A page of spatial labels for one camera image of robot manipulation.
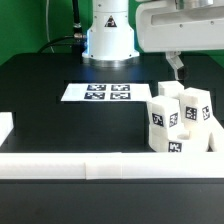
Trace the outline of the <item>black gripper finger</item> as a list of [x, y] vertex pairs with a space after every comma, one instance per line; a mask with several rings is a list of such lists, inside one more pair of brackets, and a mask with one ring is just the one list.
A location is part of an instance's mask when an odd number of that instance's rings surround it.
[[185, 66], [180, 59], [180, 51], [169, 51], [165, 53], [166, 60], [174, 70], [176, 80], [183, 80], [185, 78]]

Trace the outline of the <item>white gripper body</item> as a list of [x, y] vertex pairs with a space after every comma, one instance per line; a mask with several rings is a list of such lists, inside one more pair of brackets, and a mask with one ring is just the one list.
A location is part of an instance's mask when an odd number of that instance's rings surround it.
[[144, 0], [136, 30], [144, 52], [224, 49], [224, 0]]

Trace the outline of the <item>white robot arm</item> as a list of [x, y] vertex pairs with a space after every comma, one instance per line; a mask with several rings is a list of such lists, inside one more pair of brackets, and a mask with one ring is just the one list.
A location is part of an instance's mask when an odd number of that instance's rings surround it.
[[138, 44], [145, 52], [163, 52], [179, 80], [181, 53], [224, 49], [224, 0], [136, 1], [136, 27], [131, 28], [129, 0], [92, 0], [93, 23], [82, 53], [86, 63], [119, 67], [138, 58]]

